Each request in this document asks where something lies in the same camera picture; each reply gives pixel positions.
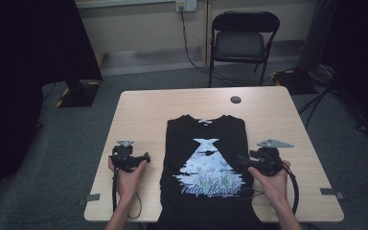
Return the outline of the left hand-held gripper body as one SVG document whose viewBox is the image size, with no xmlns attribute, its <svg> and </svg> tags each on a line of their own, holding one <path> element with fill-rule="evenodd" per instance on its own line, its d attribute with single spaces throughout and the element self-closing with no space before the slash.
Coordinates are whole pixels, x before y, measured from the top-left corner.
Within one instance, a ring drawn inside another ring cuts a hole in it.
<svg viewBox="0 0 368 230">
<path fill-rule="evenodd" d="M 141 163 L 140 157 L 132 156 L 133 141 L 118 141 L 118 145 L 112 149 L 112 162 L 115 168 L 131 173 Z"/>
</svg>

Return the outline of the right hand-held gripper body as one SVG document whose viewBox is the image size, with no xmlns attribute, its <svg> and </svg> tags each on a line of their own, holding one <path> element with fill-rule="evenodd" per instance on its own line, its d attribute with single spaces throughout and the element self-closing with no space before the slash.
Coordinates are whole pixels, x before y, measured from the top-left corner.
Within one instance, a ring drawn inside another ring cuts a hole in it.
<svg viewBox="0 0 368 230">
<path fill-rule="evenodd" d="M 293 148 L 292 144 L 275 139 L 267 139 L 258 142 L 257 145 L 259 146 L 257 150 L 249 152 L 249 155 L 254 158 L 250 163 L 250 167 L 254 167 L 264 176 L 274 176 L 281 170 L 291 174 L 289 167 L 283 163 L 278 148 Z"/>
</svg>

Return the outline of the black printed t-shirt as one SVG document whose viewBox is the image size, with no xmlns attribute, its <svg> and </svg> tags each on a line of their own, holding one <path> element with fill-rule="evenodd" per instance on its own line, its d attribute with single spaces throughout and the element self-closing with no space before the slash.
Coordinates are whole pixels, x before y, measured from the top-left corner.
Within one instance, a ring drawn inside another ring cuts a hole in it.
<svg viewBox="0 0 368 230">
<path fill-rule="evenodd" d="M 254 177 L 245 122 L 223 115 L 169 120 L 160 179 L 158 230 L 264 230 L 252 207 Z"/>
</svg>

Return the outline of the person's right hand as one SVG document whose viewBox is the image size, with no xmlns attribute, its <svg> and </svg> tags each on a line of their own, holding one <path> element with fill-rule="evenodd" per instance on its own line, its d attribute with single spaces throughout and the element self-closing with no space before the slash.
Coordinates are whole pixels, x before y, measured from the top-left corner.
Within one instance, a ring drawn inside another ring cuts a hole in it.
<svg viewBox="0 0 368 230">
<path fill-rule="evenodd" d="M 273 176 L 262 175 L 253 167 L 249 167 L 248 171 L 259 181 L 264 195 L 273 208 L 290 207 L 287 195 L 288 173 L 285 170 L 281 170 Z"/>
</svg>

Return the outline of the person's left hand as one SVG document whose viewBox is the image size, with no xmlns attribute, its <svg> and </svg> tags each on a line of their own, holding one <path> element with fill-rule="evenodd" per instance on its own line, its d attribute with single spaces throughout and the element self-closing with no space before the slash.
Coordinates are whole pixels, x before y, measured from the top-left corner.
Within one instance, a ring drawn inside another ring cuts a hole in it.
<svg viewBox="0 0 368 230">
<path fill-rule="evenodd" d="M 119 194 L 119 204 L 131 203 L 137 193 L 139 182 L 148 162 L 143 160 L 131 172 L 117 170 L 117 193 Z"/>
</svg>

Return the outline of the grey tape piece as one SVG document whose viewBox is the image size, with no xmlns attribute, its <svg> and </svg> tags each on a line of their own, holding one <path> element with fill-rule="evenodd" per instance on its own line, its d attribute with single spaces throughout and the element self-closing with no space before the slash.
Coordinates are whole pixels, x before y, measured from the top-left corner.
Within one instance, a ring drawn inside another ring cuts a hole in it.
<svg viewBox="0 0 368 230">
<path fill-rule="evenodd" d="M 86 203 L 89 201 L 100 200 L 100 196 L 101 194 L 86 195 L 85 197 L 79 199 L 78 204 L 86 205 Z"/>
<path fill-rule="evenodd" d="M 346 197 L 342 192 L 336 191 L 333 188 L 320 188 L 319 190 L 323 196 L 335 196 L 336 199 L 344 199 Z"/>
</svg>

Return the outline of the black stand base yellow tape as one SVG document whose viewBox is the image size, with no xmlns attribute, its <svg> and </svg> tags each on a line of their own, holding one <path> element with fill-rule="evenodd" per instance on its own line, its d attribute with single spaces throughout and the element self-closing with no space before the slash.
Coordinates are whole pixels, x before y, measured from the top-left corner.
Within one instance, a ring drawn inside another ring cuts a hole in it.
<svg viewBox="0 0 368 230">
<path fill-rule="evenodd" d="M 285 87 L 290 95 L 306 95 L 317 92 L 310 75 L 298 69 L 273 72 L 270 77 L 276 86 Z"/>
<path fill-rule="evenodd" d="M 56 107 L 91 106 L 101 86 L 98 81 L 67 80 L 65 83 L 67 88 L 58 100 Z"/>
</svg>

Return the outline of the black folding chair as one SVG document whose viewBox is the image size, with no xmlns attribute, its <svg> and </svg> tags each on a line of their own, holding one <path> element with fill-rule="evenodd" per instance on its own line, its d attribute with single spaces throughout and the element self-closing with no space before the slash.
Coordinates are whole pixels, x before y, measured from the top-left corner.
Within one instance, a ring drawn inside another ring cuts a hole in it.
<svg viewBox="0 0 368 230">
<path fill-rule="evenodd" d="M 259 85 L 263 84 L 265 69 L 280 19 L 269 11 L 225 11 L 212 22 L 209 86 L 215 62 L 255 63 L 254 70 L 263 66 Z"/>
</svg>

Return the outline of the black curtain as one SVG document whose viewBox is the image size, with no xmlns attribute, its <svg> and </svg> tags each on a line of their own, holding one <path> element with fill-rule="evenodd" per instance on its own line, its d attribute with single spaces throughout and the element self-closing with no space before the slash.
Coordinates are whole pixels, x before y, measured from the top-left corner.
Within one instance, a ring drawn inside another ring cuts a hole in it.
<svg viewBox="0 0 368 230">
<path fill-rule="evenodd" d="M 0 180 L 25 158 L 44 85 L 101 77 L 75 0 L 0 0 Z"/>
</svg>

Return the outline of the dark grey curtain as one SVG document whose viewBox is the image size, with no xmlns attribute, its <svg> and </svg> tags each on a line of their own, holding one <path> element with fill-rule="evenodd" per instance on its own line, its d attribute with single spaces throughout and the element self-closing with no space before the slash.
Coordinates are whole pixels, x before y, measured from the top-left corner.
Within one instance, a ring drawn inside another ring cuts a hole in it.
<svg viewBox="0 0 368 230">
<path fill-rule="evenodd" d="M 330 65 L 335 81 L 368 117 L 368 0 L 316 0 L 297 67 Z"/>
</svg>

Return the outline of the white wall outlet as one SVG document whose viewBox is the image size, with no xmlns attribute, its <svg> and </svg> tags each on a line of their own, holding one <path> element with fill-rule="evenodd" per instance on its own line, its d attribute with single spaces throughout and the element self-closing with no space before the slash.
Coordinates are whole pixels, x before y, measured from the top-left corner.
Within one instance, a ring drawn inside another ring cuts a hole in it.
<svg viewBox="0 0 368 230">
<path fill-rule="evenodd" d="M 175 0 L 177 12 L 195 12 L 197 10 L 196 0 Z"/>
</svg>

